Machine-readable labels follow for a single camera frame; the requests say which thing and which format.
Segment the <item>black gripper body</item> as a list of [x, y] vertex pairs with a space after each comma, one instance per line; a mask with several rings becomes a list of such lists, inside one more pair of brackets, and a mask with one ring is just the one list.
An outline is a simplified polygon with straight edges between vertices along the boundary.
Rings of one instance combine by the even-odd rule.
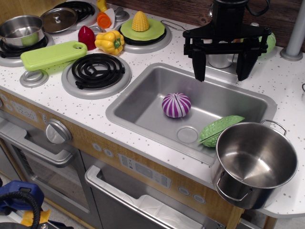
[[212, 20], [205, 26], [184, 31], [183, 53], [193, 58], [207, 54], [249, 54], [255, 57], [267, 52], [267, 38], [271, 30], [243, 23], [244, 12], [255, 17], [265, 14], [270, 1], [261, 11], [252, 11], [247, 0], [214, 0]]

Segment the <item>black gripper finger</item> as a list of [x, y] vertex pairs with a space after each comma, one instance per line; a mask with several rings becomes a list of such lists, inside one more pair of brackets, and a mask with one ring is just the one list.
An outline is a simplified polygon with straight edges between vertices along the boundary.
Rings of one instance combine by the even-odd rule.
[[203, 82], [205, 80], [206, 54], [200, 49], [194, 49], [192, 63], [195, 78]]
[[237, 58], [236, 73], [238, 81], [243, 81], [250, 75], [259, 55], [258, 47], [243, 47]]

